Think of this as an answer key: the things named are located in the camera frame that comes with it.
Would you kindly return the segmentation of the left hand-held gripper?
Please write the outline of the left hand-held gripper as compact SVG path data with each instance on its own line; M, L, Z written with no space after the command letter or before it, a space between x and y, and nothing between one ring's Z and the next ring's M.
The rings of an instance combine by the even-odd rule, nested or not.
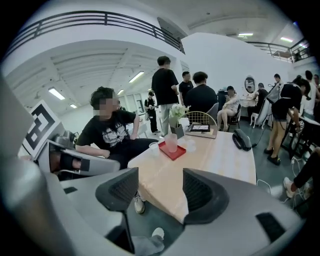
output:
M65 130L62 122L44 100L39 101L31 110L33 123L28 130L22 146L29 154L29 159L40 169L50 172L50 153L61 152L81 160L81 167L75 171L53 173L60 180L79 179L114 173L120 170L120 163L99 156L90 156L76 151L76 135Z

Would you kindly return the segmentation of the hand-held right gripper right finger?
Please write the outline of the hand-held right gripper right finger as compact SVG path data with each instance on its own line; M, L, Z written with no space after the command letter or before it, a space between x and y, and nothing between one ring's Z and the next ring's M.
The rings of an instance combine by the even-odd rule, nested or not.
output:
M220 175L184 168L182 190L187 200L188 214L185 225L210 224L226 210L230 196L218 182Z

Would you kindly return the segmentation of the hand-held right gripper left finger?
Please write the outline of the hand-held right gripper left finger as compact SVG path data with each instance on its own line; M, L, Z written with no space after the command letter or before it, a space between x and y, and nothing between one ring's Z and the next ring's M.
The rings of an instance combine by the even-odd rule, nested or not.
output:
M116 225L105 236L115 245L129 253L135 251L128 224L127 209L139 187L139 169L129 168L124 173L100 184L96 199L109 211L121 213L120 224Z

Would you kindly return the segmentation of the person's left hand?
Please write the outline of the person's left hand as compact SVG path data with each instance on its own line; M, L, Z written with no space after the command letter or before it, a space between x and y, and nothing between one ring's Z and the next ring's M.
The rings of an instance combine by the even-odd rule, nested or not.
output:
M49 155L50 172L57 174L61 171L77 171L81 168L82 162L79 158L63 152L52 152Z

